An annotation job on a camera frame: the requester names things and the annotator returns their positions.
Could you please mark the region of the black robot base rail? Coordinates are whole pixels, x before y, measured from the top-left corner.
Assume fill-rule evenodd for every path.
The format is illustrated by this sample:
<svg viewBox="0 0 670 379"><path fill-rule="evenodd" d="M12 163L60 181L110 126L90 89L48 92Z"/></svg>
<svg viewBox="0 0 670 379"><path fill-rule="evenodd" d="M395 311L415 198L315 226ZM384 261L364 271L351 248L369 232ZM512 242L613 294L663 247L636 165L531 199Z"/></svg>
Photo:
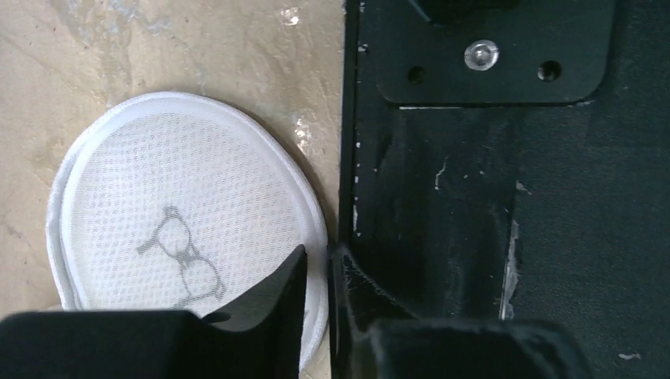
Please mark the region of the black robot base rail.
<svg viewBox="0 0 670 379"><path fill-rule="evenodd" d="M344 10L335 247L416 317L556 323L590 378L668 377L668 2Z"/></svg>

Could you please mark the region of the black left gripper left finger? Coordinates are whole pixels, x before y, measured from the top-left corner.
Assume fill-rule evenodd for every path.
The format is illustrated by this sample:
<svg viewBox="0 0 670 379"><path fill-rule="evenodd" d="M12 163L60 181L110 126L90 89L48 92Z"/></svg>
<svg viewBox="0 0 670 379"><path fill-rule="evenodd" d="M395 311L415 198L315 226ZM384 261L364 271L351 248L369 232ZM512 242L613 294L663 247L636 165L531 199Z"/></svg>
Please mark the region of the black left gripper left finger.
<svg viewBox="0 0 670 379"><path fill-rule="evenodd" d="M41 311L1 323L4 378L296 378L307 254L218 310Z"/></svg>

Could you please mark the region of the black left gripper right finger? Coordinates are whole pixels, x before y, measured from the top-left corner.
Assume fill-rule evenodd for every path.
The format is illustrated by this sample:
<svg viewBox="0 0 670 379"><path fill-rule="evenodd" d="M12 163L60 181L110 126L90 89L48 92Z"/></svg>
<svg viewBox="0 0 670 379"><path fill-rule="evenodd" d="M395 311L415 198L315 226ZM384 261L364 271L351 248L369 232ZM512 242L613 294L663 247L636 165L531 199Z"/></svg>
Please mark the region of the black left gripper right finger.
<svg viewBox="0 0 670 379"><path fill-rule="evenodd" d="M537 320L416 317L358 268L347 246L329 259L334 378L590 378L575 338Z"/></svg>

